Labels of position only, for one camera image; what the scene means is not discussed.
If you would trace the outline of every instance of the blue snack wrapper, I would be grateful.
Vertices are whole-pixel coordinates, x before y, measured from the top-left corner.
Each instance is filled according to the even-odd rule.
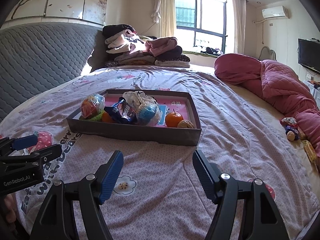
[[[135,110],[122,97],[113,106],[106,106],[104,111],[117,123],[133,124],[137,121]]]

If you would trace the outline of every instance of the curtain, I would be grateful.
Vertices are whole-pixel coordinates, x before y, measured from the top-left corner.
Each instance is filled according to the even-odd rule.
[[[235,49],[234,53],[244,53],[246,0],[232,0],[235,15]]]
[[[153,0],[153,14],[151,14],[151,18],[154,23],[158,24],[161,16],[159,13],[161,0]]]
[[[177,29],[176,6],[174,0],[161,0],[160,37],[174,36]]]

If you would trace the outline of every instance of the pink quilt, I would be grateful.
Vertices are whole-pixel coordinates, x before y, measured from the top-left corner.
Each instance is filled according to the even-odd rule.
[[[320,157],[320,112],[309,88],[288,66],[273,60],[259,61],[240,54],[225,54],[214,64],[216,76],[228,83],[241,85],[287,117],[296,117],[298,125]],[[314,119],[306,125],[304,116]]]

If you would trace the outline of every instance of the bed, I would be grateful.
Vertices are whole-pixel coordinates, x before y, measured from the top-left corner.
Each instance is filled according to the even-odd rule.
[[[197,147],[235,179],[261,178],[268,184],[290,239],[302,239],[320,210],[320,178],[302,143],[287,141],[279,124],[283,116],[271,105],[244,88],[223,83],[213,68],[197,65],[100,69],[41,93],[6,116],[0,123],[2,136],[38,132],[47,146],[60,143],[64,151],[45,167],[43,184],[15,194],[20,221],[28,233],[53,179],[78,181],[96,171],[114,150],[121,150],[120,177],[129,178],[135,186],[126,194],[115,191],[101,206],[113,238],[204,239],[216,206],[206,198],[193,169],[196,147],[121,141],[68,130],[66,117],[83,98],[115,88],[189,92],[202,125]],[[86,239],[79,205],[74,206],[80,239]],[[231,239],[237,239],[241,215],[238,205]]]

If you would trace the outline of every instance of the gray box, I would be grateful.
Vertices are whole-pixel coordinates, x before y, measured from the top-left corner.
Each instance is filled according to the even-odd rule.
[[[101,95],[122,96],[127,91],[141,90],[105,90]],[[112,139],[128,141],[155,141],[164,144],[197,146],[201,134],[201,124],[192,97],[187,92],[164,91],[164,90],[142,90],[146,95],[152,97],[176,97],[179,100],[185,100],[189,120],[195,126],[195,129],[168,128],[168,127],[149,127],[131,124],[92,122],[79,120],[81,116],[80,108],[67,117],[68,125],[72,132],[78,132],[88,135],[99,135]]]

